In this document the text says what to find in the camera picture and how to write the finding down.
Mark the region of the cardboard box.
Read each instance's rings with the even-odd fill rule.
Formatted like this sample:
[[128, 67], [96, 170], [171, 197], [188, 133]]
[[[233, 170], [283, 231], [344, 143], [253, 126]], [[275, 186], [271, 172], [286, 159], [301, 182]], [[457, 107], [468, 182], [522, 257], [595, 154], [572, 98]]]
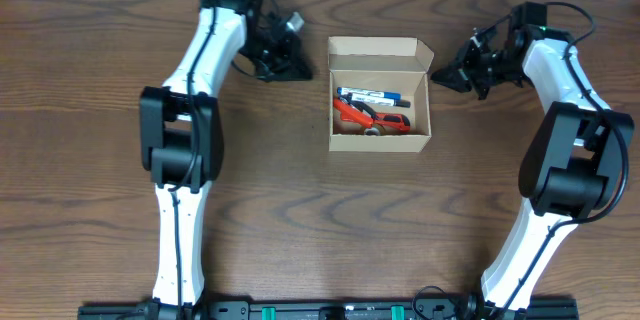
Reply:
[[[333, 36], [328, 40], [329, 149], [353, 152], [418, 153], [431, 139], [428, 70], [434, 52], [421, 40], [409, 37]], [[337, 87], [395, 92], [409, 108], [351, 102]], [[365, 136], [364, 127], [340, 119], [334, 98], [344, 98], [371, 115], [398, 113], [411, 124], [406, 134], [389, 130]]]

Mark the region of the blue whiteboard marker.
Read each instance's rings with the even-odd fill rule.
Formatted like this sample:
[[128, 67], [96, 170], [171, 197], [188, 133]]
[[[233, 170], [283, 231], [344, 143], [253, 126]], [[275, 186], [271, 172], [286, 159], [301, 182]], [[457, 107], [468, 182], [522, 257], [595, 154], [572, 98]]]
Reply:
[[338, 95], [347, 95], [349, 93], [353, 93], [353, 94], [366, 95], [366, 96], [378, 97], [378, 98], [386, 98], [386, 99], [392, 99], [392, 100], [402, 99], [401, 94], [395, 93], [395, 92], [376, 91], [376, 90], [351, 88], [351, 87], [337, 87], [336, 93]]

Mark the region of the black whiteboard marker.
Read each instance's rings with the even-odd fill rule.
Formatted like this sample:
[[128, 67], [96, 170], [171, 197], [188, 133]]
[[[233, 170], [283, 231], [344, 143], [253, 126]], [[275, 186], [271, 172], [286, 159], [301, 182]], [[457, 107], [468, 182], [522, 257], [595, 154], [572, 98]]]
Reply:
[[363, 94], [349, 93], [346, 95], [346, 98], [351, 102], [363, 102], [369, 104], [383, 105], [383, 106], [393, 106], [393, 107], [401, 107], [401, 108], [409, 108], [411, 103], [407, 100], [396, 100], [389, 99], [384, 97], [375, 97]]

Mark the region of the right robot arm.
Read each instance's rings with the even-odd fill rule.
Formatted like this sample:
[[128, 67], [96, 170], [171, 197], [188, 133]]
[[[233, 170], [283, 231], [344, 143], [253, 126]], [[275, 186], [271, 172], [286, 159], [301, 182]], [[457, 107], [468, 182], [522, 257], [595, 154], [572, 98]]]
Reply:
[[503, 49], [495, 26], [478, 30], [434, 83], [485, 99], [494, 86], [530, 84], [543, 121], [522, 160], [517, 219], [480, 292], [454, 300], [455, 319], [576, 319], [576, 300], [536, 297], [534, 287], [562, 241], [578, 226], [606, 217], [629, 178], [634, 121], [591, 86], [578, 59], [578, 39], [547, 23], [548, 3], [524, 2], [504, 16]]

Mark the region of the red utility knife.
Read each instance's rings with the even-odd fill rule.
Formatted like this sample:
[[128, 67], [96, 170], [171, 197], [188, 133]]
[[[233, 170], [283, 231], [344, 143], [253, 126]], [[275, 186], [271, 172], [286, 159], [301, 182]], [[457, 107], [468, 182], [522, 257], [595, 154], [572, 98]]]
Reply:
[[384, 129], [386, 132], [393, 130], [401, 134], [406, 134], [411, 129], [409, 119], [398, 113], [377, 113], [373, 125]]

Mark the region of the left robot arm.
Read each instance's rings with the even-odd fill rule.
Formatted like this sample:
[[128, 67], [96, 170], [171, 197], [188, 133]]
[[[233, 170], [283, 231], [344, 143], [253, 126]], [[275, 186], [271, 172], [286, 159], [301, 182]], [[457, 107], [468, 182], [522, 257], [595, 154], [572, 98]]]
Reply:
[[139, 98], [141, 162], [160, 213], [159, 266], [150, 302], [134, 319], [206, 315], [202, 231], [208, 193], [224, 157], [219, 92], [241, 55], [264, 82], [308, 81], [302, 16], [263, 14], [264, 0], [200, 0], [198, 25], [181, 62]]

